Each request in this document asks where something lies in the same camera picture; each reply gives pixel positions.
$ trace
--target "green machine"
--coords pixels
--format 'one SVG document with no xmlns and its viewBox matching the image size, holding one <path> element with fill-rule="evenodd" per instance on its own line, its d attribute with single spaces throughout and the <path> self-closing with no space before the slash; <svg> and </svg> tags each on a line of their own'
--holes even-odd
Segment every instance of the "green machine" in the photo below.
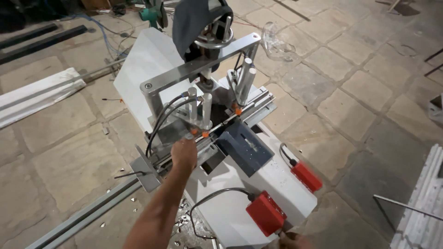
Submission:
<svg viewBox="0 0 443 249">
<path fill-rule="evenodd" d="M 143 21 L 149 21 L 151 27 L 161 31 L 168 26 L 168 20 L 163 0 L 145 0 L 146 8 L 139 11 L 140 18 Z"/>
</svg>

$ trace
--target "hand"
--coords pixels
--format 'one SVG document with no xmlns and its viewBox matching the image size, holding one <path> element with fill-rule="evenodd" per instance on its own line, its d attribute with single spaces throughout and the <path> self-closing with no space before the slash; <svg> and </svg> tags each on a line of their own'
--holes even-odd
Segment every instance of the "hand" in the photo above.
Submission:
<svg viewBox="0 0 443 249">
<path fill-rule="evenodd" d="M 172 165 L 191 172 L 197 164 L 197 144 L 194 139 L 185 139 L 174 143 L 171 149 Z"/>
<path fill-rule="evenodd" d="M 287 249 L 314 249 L 309 240 L 297 233 L 284 233 L 280 234 L 280 248 Z"/>
</svg>

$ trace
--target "stone tile floor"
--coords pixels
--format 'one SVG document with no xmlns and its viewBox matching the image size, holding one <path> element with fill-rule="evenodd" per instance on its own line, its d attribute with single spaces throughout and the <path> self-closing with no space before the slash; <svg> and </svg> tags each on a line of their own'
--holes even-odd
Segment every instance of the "stone tile floor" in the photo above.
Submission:
<svg viewBox="0 0 443 249">
<path fill-rule="evenodd" d="M 371 196 L 406 202 L 429 148 L 443 141 L 441 125 L 425 111 L 427 101 L 443 91 L 443 72 L 423 77 L 443 61 L 439 56 L 423 63 L 443 46 L 443 20 L 437 15 L 442 3 L 412 3 L 410 8 L 420 14 L 398 16 L 371 0 L 227 2 L 236 15 L 236 38 L 260 33 L 257 27 L 273 21 L 279 39 L 296 48 L 293 62 L 270 60 L 260 48 L 254 82 L 277 97 L 279 107 L 264 123 L 324 182 L 316 193 L 318 206 L 295 230 L 318 249 L 388 248 L 392 226 L 403 211 L 382 203 L 387 222 Z M 109 16 L 97 19 L 116 32 L 132 28 Z M 149 27 L 135 12 L 123 19 L 135 27 L 134 36 Z M 94 23 L 57 23 L 63 29 L 84 24 L 97 31 L 1 65 L 1 93 L 69 67 L 94 70 L 111 58 Z M 165 32 L 171 36 L 171 26 Z M 115 47 L 122 41 L 107 36 Z M 126 39 L 121 44 L 128 48 L 133 43 Z M 228 60 L 221 68 L 234 63 Z M 74 96 L 0 130 L 2 248 L 31 244 L 116 186 L 113 177 L 137 157 L 133 144 L 145 144 L 137 123 L 124 103 L 101 100 L 119 97 L 111 79 L 91 82 Z M 131 196 L 136 202 L 124 200 L 61 247 L 121 247 L 150 196 L 137 191 Z M 189 234 L 173 236 L 170 247 L 211 248 Z M 182 245 L 176 247 L 174 240 Z"/>
</svg>

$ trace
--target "orange fitting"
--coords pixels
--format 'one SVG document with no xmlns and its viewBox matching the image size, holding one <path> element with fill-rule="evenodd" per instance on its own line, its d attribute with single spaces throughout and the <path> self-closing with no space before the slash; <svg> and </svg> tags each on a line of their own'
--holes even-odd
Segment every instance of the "orange fitting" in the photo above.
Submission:
<svg viewBox="0 0 443 249">
<path fill-rule="evenodd" d="M 240 115 L 242 111 L 243 111 L 243 109 L 238 107 L 238 108 L 235 109 L 235 114 L 236 115 Z"/>
</svg>

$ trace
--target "red switch box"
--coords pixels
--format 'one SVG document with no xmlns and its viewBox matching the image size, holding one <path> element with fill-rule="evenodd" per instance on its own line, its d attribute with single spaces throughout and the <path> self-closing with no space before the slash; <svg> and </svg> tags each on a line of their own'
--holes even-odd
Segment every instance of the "red switch box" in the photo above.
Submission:
<svg viewBox="0 0 443 249">
<path fill-rule="evenodd" d="M 284 220 L 287 218 L 286 214 L 266 191 L 263 191 L 246 207 L 246 212 L 266 237 L 281 229 Z"/>
<path fill-rule="evenodd" d="M 322 180 L 302 161 L 292 167 L 291 172 L 312 192 L 322 188 Z"/>
</svg>

